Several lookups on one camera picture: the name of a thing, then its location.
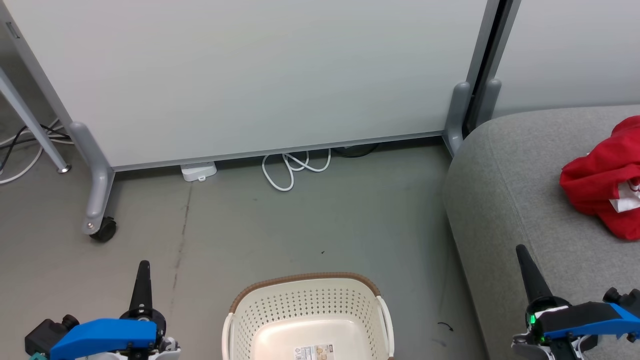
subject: crumpled red garment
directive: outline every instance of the crumpled red garment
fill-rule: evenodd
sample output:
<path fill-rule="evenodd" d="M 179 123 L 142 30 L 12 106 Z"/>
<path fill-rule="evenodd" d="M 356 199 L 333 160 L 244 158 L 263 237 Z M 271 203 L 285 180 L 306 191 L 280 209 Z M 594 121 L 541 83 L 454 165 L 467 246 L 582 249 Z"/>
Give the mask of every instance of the crumpled red garment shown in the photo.
<path fill-rule="evenodd" d="M 581 213 L 596 215 L 617 237 L 640 240 L 640 208 L 616 212 L 618 184 L 640 184 L 640 115 L 614 127 L 611 137 L 562 169 L 560 186 Z"/>

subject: perforated basket wall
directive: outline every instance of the perforated basket wall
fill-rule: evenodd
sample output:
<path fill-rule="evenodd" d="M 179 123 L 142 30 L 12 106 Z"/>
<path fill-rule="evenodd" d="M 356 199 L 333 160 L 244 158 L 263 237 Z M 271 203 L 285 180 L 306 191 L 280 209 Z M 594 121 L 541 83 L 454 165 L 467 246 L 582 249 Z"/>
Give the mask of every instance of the perforated basket wall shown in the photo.
<path fill-rule="evenodd" d="M 371 359 L 388 359 L 386 330 L 373 291 L 355 279 L 333 278 L 285 282 L 246 294 L 235 309 L 232 360 L 251 359 L 253 337 L 262 326 L 285 319 L 331 314 L 346 315 L 362 323 Z"/>

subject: product label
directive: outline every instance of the product label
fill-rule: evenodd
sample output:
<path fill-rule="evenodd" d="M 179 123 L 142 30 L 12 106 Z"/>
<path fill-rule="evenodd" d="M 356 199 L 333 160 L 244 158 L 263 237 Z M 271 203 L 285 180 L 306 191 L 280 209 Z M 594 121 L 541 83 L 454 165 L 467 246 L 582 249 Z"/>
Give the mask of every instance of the product label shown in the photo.
<path fill-rule="evenodd" d="M 296 347 L 293 350 L 294 360 L 335 360 L 332 344 Z"/>

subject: gray fabric upholstery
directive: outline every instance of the gray fabric upholstery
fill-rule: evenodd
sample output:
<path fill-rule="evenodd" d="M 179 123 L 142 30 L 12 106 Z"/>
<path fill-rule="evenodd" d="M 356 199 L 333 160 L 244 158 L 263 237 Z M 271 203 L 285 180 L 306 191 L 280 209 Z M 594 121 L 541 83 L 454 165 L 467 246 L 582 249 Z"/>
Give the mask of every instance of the gray fabric upholstery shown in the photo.
<path fill-rule="evenodd" d="M 576 212 L 558 180 L 640 105 L 520 113 L 476 129 L 451 163 L 444 200 L 492 360 L 519 359 L 510 344 L 525 331 L 527 305 L 515 246 L 529 249 L 554 295 L 601 301 L 614 286 L 640 288 L 640 242 L 616 239 Z M 614 336 L 589 360 L 640 359 L 640 345 Z"/>

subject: laundry basket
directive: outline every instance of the laundry basket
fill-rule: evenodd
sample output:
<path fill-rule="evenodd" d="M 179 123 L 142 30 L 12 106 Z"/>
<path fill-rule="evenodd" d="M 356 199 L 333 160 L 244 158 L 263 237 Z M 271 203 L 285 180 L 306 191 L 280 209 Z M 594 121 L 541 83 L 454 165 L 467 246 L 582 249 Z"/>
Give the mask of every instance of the laundry basket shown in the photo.
<path fill-rule="evenodd" d="M 222 331 L 223 360 L 387 360 L 394 328 L 376 285 L 328 272 L 244 289 Z"/>

